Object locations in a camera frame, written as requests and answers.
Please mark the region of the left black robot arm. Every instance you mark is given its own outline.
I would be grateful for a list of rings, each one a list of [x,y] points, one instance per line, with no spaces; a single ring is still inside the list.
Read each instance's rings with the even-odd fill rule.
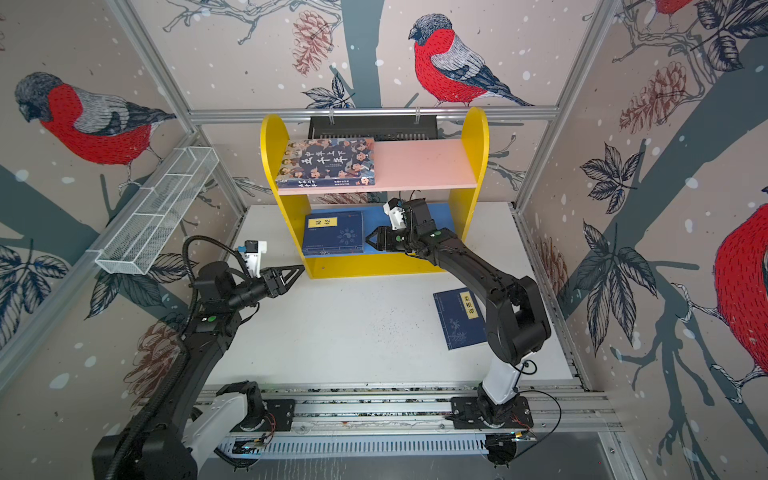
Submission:
[[[241,312],[286,294],[303,274],[301,265],[267,267],[256,277],[245,265],[224,261],[194,274],[190,316],[180,352],[139,413],[119,434],[103,437],[92,456],[97,479],[194,479],[234,429],[258,432],[260,445],[290,426],[290,405],[270,412],[255,381],[221,387],[210,408],[195,416],[195,404],[216,364],[227,352]]]

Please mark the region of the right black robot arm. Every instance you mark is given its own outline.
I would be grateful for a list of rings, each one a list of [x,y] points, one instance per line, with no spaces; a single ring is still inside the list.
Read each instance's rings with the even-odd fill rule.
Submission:
[[[539,287],[514,277],[475,254],[448,228],[439,229],[423,199],[393,199],[383,206],[390,224],[366,236],[380,252],[401,252],[452,274],[485,308],[487,342],[496,359],[478,389],[483,421],[499,427],[511,420],[527,358],[551,337]]]

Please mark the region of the large illustrated colourful book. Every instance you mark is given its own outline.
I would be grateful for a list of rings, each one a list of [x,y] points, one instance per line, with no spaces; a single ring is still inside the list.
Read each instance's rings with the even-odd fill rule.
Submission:
[[[281,189],[373,186],[373,138],[307,139],[290,142],[279,165]]]

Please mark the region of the blue book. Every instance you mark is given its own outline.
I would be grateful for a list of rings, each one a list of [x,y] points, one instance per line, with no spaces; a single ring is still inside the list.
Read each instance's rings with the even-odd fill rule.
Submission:
[[[449,351],[487,342],[484,316],[469,289],[437,292],[433,299]]]
[[[305,257],[362,254],[363,227],[361,211],[323,210],[307,215],[302,253]]]

